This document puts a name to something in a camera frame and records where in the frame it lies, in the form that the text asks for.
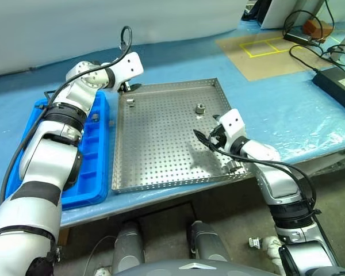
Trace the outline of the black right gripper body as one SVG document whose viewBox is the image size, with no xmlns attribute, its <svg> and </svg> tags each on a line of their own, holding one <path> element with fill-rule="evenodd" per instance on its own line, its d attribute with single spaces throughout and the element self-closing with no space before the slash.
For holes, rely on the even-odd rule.
<svg viewBox="0 0 345 276">
<path fill-rule="evenodd" d="M 208 143 L 211 151 L 226 151 L 227 134 L 222 124 L 218 124 L 209 134 Z"/>
</svg>

